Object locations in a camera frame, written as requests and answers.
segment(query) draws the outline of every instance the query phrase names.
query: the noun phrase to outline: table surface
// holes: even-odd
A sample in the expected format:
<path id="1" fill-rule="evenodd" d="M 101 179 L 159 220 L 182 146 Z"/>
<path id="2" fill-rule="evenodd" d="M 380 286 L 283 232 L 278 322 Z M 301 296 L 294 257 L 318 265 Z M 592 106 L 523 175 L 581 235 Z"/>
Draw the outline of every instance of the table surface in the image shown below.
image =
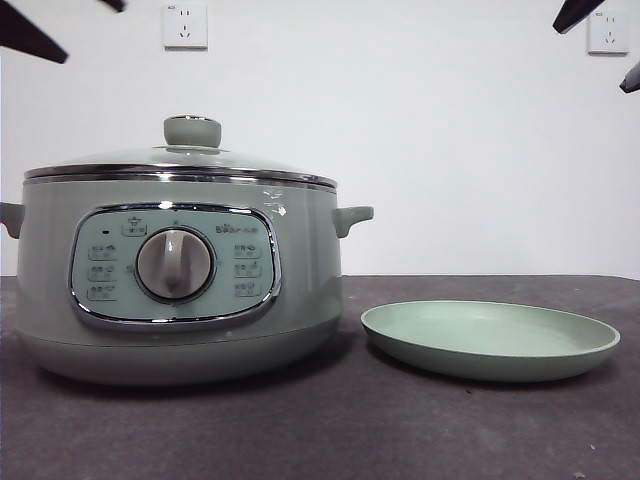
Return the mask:
<path id="1" fill-rule="evenodd" d="M 345 277 L 338 333 L 287 368 L 218 384 L 105 387 L 37 368 L 2 278 L 2 477 L 640 479 L 640 282 L 595 276 Z M 523 303 L 616 327 L 573 379 L 453 379 L 367 342 L 360 314 L 432 299 Z"/>

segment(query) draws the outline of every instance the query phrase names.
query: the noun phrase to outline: electrical socket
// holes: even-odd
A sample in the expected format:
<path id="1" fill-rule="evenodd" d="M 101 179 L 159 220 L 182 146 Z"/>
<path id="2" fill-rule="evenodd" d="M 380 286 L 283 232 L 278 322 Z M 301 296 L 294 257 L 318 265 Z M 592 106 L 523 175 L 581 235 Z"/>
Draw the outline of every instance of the electrical socket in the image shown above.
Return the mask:
<path id="1" fill-rule="evenodd" d="M 207 6 L 200 3 L 172 3 L 164 9 L 163 40 L 165 48 L 208 46 Z"/>
<path id="2" fill-rule="evenodd" d="M 629 24 L 623 12 L 598 10 L 589 15 L 589 53 L 629 53 Z"/>

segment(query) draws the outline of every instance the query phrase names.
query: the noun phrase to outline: green plate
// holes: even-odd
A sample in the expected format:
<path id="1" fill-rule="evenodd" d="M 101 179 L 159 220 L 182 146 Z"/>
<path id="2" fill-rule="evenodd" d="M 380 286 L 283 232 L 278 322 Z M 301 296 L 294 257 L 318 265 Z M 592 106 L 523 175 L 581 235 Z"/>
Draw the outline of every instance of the green plate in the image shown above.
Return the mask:
<path id="1" fill-rule="evenodd" d="M 374 345 L 445 375 L 501 382 L 572 377 L 605 361 L 620 341 L 609 325 L 573 313 L 507 303 L 392 303 L 362 314 Z"/>

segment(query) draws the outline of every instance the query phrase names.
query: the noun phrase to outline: glass lid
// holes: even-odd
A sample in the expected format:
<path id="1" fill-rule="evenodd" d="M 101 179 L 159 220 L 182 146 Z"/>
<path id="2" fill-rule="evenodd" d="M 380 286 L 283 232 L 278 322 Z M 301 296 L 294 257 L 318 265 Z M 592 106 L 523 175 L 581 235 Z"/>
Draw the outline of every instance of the glass lid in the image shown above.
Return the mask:
<path id="1" fill-rule="evenodd" d="M 180 115 L 164 121 L 167 145 L 90 155 L 58 165 L 27 171 L 26 179 L 44 177 L 112 175 L 126 179 L 137 175 L 203 175 L 302 182 L 336 188 L 330 178 L 300 172 L 283 163 L 219 149 L 220 123 L 197 115 Z"/>

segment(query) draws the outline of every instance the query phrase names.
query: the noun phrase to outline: plate rim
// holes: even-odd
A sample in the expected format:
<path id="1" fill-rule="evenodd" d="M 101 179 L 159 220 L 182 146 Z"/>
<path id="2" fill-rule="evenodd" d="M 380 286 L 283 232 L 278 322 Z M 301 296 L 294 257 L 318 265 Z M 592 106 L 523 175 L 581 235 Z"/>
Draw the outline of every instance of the plate rim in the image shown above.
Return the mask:
<path id="1" fill-rule="evenodd" d="M 459 349 L 451 349 L 451 348 L 440 348 L 440 347 L 434 347 L 431 345 L 426 345 L 424 343 L 416 343 L 416 342 L 411 342 L 408 340 L 403 340 L 397 337 L 393 337 L 391 335 L 382 333 L 381 331 L 373 328 L 370 324 L 368 324 L 366 322 L 365 317 L 375 311 L 375 310 L 381 310 L 384 308 L 389 308 L 389 307 L 393 307 L 393 306 L 398 306 L 398 305 L 407 305 L 407 304 L 416 304 L 416 303 L 420 303 L 420 304 L 433 304 L 433 303 L 465 303 L 465 304 L 469 304 L 469 303 L 474 303 L 474 304 L 482 304 L 482 305 L 501 305 L 501 306 L 510 306 L 510 307 L 519 307 L 519 308 L 526 308 L 526 309 L 534 309 L 534 310 L 543 310 L 546 312 L 553 312 L 555 314 L 562 314 L 562 315 L 572 315 L 574 317 L 579 317 L 583 320 L 587 320 L 593 323 L 597 323 L 600 325 L 603 325 L 605 328 L 607 328 L 609 331 L 611 331 L 614 335 L 614 338 L 612 341 L 601 345 L 599 347 L 594 347 L 594 348 L 590 348 L 590 349 L 586 349 L 586 350 L 582 350 L 579 351 L 577 353 L 566 353 L 566 354 L 554 354 L 554 355 L 507 355 L 507 354 L 500 354 L 500 353 L 482 353 L 482 352 L 474 352 L 474 351 L 469 351 L 469 350 L 459 350 Z M 393 341 L 396 342 L 401 342 L 401 343 L 405 343 L 407 345 L 412 345 L 415 347 L 419 347 L 419 348 L 423 348 L 423 349 L 429 349 L 429 350 L 435 350 L 435 351 L 439 351 L 439 352 L 446 352 L 446 353 L 456 353 L 456 354 L 461 354 L 461 355 L 474 355 L 474 356 L 482 356 L 482 357 L 490 357 L 490 358 L 512 358 L 512 359 L 560 359 L 560 358 L 573 358 L 573 357 L 580 357 L 580 356 L 586 356 L 586 355 L 591 355 L 594 353 L 598 353 L 598 352 L 605 352 L 608 350 L 611 350 L 613 348 L 615 348 L 621 340 L 621 335 L 620 332 L 612 327 L 611 325 L 609 325 L 608 323 L 602 322 L 600 320 L 596 320 L 595 318 L 591 318 L 591 317 L 587 317 L 586 315 L 581 315 L 578 313 L 573 313 L 573 312 L 567 312 L 567 311 L 563 311 L 563 310 L 558 310 L 558 309 L 554 309 L 554 308 L 547 308 L 547 307 L 538 307 L 538 306 L 534 306 L 534 305 L 524 305 L 524 304 L 519 304 L 519 303 L 509 303 L 509 302 L 487 302 L 487 301 L 482 301 L 482 300 L 445 300 L 445 299 L 440 299 L 440 300 L 409 300 L 409 301 L 405 301 L 405 302 L 391 302 L 391 303 L 385 303 L 382 305 L 377 305 L 375 307 L 369 308 L 368 310 L 364 311 L 361 315 L 360 315 L 360 323 L 362 324 L 362 326 L 364 327 L 365 331 L 367 331 L 367 334 L 369 334 L 369 331 L 376 333 L 378 335 L 381 335 L 385 338 L 391 339 Z"/>

